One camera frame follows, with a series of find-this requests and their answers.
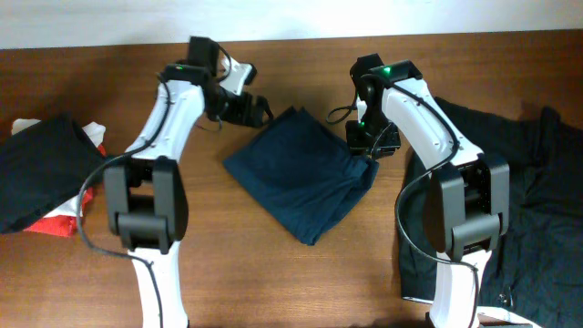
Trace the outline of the navy blue shorts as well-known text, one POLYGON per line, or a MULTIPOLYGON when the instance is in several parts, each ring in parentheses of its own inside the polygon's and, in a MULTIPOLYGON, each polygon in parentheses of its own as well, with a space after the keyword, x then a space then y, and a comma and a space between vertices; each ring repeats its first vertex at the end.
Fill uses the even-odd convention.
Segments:
POLYGON ((379 163, 308 111, 290 107, 223 160, 229 174, 299 242, 313 246, 370 190, 379 163))

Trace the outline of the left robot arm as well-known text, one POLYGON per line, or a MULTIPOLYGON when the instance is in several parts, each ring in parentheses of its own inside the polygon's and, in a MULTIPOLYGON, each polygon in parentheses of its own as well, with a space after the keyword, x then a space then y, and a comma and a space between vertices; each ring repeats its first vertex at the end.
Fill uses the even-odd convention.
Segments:
POLYGON ((254 65, 234 62, 225 70, 215 78, 206 67, 166 66, 144 128, 104 171, 108 225, 134 266, 145 327, 189 326, 179 278, 189 205, 179 161, 203 114, 221 119, 250 108, 244 87, 255 78, 254 65))

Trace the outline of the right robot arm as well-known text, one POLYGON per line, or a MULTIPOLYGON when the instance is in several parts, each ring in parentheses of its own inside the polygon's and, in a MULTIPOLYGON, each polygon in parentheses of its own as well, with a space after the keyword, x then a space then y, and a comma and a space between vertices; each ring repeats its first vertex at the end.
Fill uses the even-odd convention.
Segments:
POLYGON ((376 54, 361 56, 350 76, 358 113, 346 124, 351 152, 373 159, 391 156, 405 137, 425 168, 400 191, 394 212, 401 212, 414 184, 427 180, 423 231, 437 264, 427 321, 433 327, 479 326, 483 272, 508 229, 507 162, 464 136, 412 61, 386 65, 376 54))

